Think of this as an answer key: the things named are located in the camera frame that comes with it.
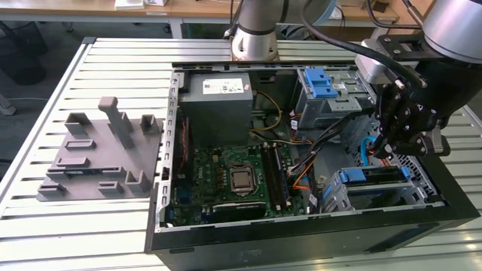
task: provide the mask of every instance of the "white box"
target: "white box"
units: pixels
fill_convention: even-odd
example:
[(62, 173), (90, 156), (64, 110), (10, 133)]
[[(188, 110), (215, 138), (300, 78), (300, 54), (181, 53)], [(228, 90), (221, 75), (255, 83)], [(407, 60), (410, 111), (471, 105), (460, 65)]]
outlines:
[(115, 10), (140, 10), (143, 8), (143, 0), (115, 0)]
[(144, 0), (145, 5), (164, 6), (168, 0)]

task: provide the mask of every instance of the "sticker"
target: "sticker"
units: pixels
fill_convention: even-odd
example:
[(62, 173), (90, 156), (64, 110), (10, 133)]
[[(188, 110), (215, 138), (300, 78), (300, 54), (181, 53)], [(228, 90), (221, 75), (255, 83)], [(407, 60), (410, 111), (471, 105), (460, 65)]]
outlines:
[(396, 18), (394, 18), (394, 17), (379, 17), (378, 20), (379, 21), (395, 21)]
[(332, 88), (333, 88), (333, 89), (345, 89), (345, 86), (344, 86), (343, 83), (340, 83), (340, 84), (332, 84)]
[(291, 120), (291, 129), (297, 130), (297, 121), (296, 120)]
[(317, 198), (312, 194), (309, 194), (309, 202), (313, 206), (317, 206)]
[(84, 174), (82, 171), (65, 171), (65, 174)]
[(243, 92), (243, 80), (240, 78), (207, 79), (203, 81), (203, 94), (232, 94)]
[(145, 15), (167, 16), (165, 12), (145, 12)]

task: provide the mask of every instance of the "blue cable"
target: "blue cable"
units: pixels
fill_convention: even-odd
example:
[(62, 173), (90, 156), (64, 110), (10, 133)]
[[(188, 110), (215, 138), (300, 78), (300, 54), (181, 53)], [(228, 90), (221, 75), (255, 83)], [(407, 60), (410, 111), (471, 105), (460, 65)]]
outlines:
[(362, 143), (360, 143), (360, 156), (362, 156), (362, 161), (363, 161), (364, 166), (370, 165), (368, 164), (368, 156), (367, 156), (367, 142), (368, 141), (375, 142), (375, 137), (372, 135), (363, 137)]

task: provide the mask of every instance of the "metal table surface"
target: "metal table surface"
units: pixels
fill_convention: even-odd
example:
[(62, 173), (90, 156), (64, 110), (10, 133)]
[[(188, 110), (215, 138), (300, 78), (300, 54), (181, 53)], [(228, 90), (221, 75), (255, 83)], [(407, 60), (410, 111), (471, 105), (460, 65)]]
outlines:
[[(70, 112), (105, 119), (97, 98), (116, 96), (129, 118), (167, 116), (171, 62), (229, 60), (220, 40), (98, 38), (82, 44), (0, 182), (0, 270), (167, 270), (143, 254), (148, 199), (38, 202), (37, 187), (54, 158)], [(280, 41), (281, 60), (345, 59), (354, 54), (317, 42)], [(482, 209), (480, 121), (456, 111), (443, 134), (442, 158)], [(396, 251), (271, 266), (275, 270), (482, 270), (482, 219), (440, 231)]]

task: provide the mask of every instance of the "chip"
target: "chip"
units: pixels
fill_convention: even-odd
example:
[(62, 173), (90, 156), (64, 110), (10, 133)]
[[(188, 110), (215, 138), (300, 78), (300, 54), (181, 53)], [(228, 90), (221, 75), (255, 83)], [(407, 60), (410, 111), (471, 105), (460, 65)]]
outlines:
[(247, 196), (255, 189), (253, 169), (249, 164), (232, 165), (228, 168), (231, 191), (239, 196)]

